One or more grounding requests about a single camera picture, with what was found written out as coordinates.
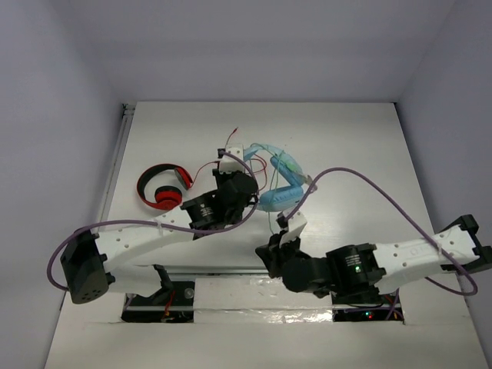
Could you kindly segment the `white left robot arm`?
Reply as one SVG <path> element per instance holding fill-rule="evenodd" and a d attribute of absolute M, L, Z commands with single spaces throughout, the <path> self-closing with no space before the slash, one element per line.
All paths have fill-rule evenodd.
<path fill-rule="evenodd" d="M 226 175 L 213 191 L 186 201 L 151 221 L 114 221 L 113 231 L 79 229 L 60 262 L 74 304 L 87 304 L 109 291 L 167 303 L 175 288 L 162 261 L 136 265 L 137 258 L 165 246 L 236 228 L 245 208 L 257 202 L 258 183 L 241 171 Z"/>

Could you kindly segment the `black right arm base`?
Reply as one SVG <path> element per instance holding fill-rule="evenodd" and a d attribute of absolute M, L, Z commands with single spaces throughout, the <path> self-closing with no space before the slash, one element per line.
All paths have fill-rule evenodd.
<path fill-rule="evenodd" d="M 396 292 L 373 297 L 332 295 L 331 299 L 335 322 L 404 321 Z"/>

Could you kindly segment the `light blue headphones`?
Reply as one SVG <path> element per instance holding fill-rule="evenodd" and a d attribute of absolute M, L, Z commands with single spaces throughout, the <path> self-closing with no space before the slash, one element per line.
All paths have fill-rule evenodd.
<path fill-rule="evenodd" d="M 253 143 L 249 148 L 252 149 L 250 160 L 258 151 L 266 151 L 274 171 L 270 188 L 260 195 L 258 210 L 281 212 L 298 204 L 304 196 L 304 186 L 310 186 L 313 178 L 304 173 L 297 161 L 282 148 L 260 143 Z"/>

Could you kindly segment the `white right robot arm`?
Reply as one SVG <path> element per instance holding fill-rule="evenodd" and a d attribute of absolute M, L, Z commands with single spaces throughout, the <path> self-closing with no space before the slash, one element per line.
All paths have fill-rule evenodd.
<path fill-rule="evenodd" d="M 283 230 L 256 248 L 270 278 L 279 278 L 295 293 L 331 296 L 335 304 L 380 304 L 398 288 L 435 274 L 452 273 L 458 262 L 468 273 L 491 267 L 491 248 L 478 238 L 470 214 L 460 216 L 433 236 L 394 244 L 349 244 L 314 258 L 301 250 L 307 224 L 300 216 L 279 220 Z"/>

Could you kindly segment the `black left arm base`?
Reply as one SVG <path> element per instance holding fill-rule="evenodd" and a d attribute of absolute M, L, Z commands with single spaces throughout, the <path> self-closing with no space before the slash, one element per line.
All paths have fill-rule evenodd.
<path fill-rule="evenodd" d="M 121 319 L 125 323 L 193 323 L 195 280 L 173 281 L 164 266 L 153 268 L 160 288 L 149 297 L 127 294 Z"/>

